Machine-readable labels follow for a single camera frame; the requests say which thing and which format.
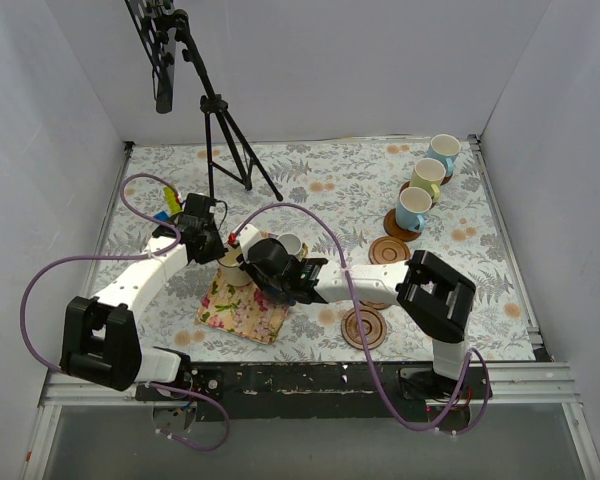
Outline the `cream enamel mug dark rim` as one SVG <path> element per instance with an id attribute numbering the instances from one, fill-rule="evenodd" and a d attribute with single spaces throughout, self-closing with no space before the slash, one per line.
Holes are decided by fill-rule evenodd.
<path id="1" fill-rule="evenodd" d="M 218 260 L 219 269 L 228 285 L 233 287 L 244 287 L 253 282 L 248 273 L 241 269 L 238 258 L 242 255 L 240 247 L 230 248 L 226 254 Z"/>

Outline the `white mug blue handle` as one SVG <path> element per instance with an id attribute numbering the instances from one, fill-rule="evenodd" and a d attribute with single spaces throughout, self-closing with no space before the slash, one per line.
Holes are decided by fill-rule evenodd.
<path id="1" fill-rule="evenodd" d="M 431 206 L 432 199 L 427 191 L 419 187 L 405 188 L 397 201 L 397 225 L 403 230 L 421 233 L 425 229 L 425 216 Z"/>

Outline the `white mug green handle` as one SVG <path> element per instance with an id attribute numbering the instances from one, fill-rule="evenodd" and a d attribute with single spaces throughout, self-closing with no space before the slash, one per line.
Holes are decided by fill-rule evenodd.
<path id="1" fill-rule="evenodd" d="M 432 203 L 436 204 L 441 196 L 440 187 L 445 175 L 445 166 L 439 160 L 423 158 L 414 165 L 410 186 L 425 190 Z"/>

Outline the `white mug light blue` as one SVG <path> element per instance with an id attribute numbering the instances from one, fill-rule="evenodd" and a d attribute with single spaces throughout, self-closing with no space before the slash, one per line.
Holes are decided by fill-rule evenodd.
<path id="1" fill-rule="evenodd" d="M 454 136 L 438 134 L 431 138 L 426 156 L 440 161 L 446 169 L 445 176 L 450 177 L 461 148 L 460 141 Z"/>

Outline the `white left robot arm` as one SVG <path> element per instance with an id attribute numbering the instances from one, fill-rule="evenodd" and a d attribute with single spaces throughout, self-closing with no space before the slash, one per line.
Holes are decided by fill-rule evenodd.
<path id="1" fill-rule="evenodd" d="M 215 219 L 217 201 L 187 196 L 184 210 L 152 234 L 149 257 L 131 263 L 112 283 L 88 299 L 75 297 L 66 308 L 61 371 L 123 391 L 134 383 L 158 382 L 173 400 L 193 386 L 184 369 L 189 357 L 166 348 L 143 347 L 137 323 L 169 280 L 190 263 L 206 264 L 226 249 Z"/>

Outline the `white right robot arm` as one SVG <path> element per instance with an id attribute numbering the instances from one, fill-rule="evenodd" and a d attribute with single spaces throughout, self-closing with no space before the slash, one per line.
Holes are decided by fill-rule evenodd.
<path id="1" fill-rule="evenodd" d="M 282 304 L 360 302 L 400 306 L 433 341 L 434 389 L 455 397 L 469 384 L 465 337 L 476 286 L 431 252 L 390 264 L 345 268 L 326 258 L 297 259 L 275 238 L 242 232 L 241 269 L 265 298 Z"/>

